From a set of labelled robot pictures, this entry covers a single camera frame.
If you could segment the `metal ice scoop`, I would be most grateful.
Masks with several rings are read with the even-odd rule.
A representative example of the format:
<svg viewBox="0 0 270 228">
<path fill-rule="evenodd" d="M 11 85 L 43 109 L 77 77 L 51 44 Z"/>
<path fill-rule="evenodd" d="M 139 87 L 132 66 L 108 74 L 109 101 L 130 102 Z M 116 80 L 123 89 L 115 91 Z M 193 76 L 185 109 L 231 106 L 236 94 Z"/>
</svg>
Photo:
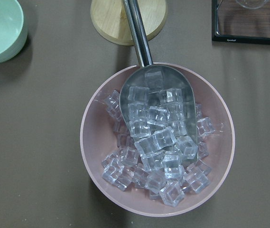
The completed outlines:
<svg viewBox="0 0 270 228">
<path fill-rule="evenodd" d="M 197 143 L 196 104 L 194 92 L 189 81 L 178 70 L 164 64 L 153 63 L 138 2 L 136 0 L 124 0 L 123 5 L 129 22 L 131 35 L 134 40 L 137 59 L 140 64 L 140 69 L 136 70 L 128 77 L 120 91 L 120 110 L 128 129 L 131 129 L 129 123 L 130 114 L 128 111 L 128 104 L 130 103 L 128 100 L 130 87 L 144 86 L 145 74 L 160 70 L 164 75 L 157 76 L 156 80 L 162 79 L 165 89 L 182 89 L 182 105 L 183 111 L 185 112 L 187 132 L 192 140 Z"/>
</svg>

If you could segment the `pink bowl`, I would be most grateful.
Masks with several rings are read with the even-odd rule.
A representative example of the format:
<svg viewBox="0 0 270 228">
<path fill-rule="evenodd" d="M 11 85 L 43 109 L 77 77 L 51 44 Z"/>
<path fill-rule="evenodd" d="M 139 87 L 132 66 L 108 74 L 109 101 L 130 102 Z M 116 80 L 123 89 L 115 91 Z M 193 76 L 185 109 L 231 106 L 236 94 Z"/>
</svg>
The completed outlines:
<svg viewBox="0 0 270 228">
<path fill-rule="evenodd" d="M 112 131 L 113 120 L 98 98 L 112 90 L 120 90 L 128 76 L 137 69 L 129 66 L 109 77 L 94 93 L 83 115 L 80 147 L 85 167 L 98 189 L 118 206 L 150 217 L 169 217 L 189 212 L 209 200 L 224 182 L 235 150 L 235 130 L 229 109 L 218 91 L 203 77 L 182 66 L 176 66 L 191 84 L 196 102 L 215 125 L 214 135 L 206 139 L 209 155 L 206 163 L 211 167 L 210 184 L 198 194 L 187 194 L 176 206 L 170 207 L 159 200 L 150 200 L 145 190 L 130 188 L 121 191 L 102 178 L 101 160 L 116 147 Z"/>
</svg>

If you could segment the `clear ice cubes pile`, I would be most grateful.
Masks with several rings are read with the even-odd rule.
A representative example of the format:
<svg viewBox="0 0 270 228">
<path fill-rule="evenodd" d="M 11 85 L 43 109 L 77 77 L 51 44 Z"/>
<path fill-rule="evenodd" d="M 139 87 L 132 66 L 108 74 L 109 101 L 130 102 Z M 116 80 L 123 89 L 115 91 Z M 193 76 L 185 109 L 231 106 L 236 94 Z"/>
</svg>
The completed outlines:
<svg viewBox="0 0 270 228">
<path fill-rule="evenodd" d="M 114 119 L 117 149 L 102 160 L 102 178 L 120 190 L 131 184 L 149 192 L 151 200 L 175 207 L 189 192 L 210 183 L 209 152 L 204 138 L 214 133 L 212 121 L 195 105 L 197 139 L 189 134 L 189 109 L 182 88 L 166 88 L 162 70 L 145 74 L 144 86 L 129 89 L 129 122 L 119 106 L 119 92 L 104 100 Z"/>
</svg>

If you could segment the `wooden mug tree stand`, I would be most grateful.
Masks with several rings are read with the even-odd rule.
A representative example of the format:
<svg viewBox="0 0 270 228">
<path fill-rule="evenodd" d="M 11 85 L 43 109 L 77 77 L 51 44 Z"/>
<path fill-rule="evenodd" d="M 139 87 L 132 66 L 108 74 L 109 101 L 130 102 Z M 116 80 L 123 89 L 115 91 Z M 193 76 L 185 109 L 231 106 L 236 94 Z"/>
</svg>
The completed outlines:
<svg viewBox="0 0 270 228">
<path fill-rule="evenodd" d="M 138 5 L 147 39 L 150 41 L 165 25 L 168 16 L 167 1 L 139 0 Z M 108 41 L 123 46 L 134 44 L 121 0 L 93 0 L 90 15 L 97 32 Z"/>
</svg>

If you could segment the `black framed wooden tray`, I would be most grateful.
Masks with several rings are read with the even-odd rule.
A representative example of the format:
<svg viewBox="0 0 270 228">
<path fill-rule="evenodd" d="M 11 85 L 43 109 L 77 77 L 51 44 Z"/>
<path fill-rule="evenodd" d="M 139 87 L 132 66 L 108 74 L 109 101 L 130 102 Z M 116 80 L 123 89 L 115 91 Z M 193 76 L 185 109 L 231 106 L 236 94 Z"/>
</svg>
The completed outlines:
<svg viewBox="0 0 270 228">
<path fill-rule="evenodd" d="M 270 45 L 270 0 L 213 0 L 212 41 Z"/>
</svg>

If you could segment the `green bowl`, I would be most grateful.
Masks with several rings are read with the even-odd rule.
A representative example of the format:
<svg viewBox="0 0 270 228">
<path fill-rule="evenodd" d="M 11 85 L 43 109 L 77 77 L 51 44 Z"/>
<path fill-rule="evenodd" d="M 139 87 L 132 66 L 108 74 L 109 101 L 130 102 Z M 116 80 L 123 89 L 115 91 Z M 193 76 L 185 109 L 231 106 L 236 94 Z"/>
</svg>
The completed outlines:
<svg viewBox="0 0 270 228">
<path fill-rule="evenodd" d="M 17 0 L 0 0 L 0 63 L 17 55 L 24 47 L 28 26 Z"/>
</svg>

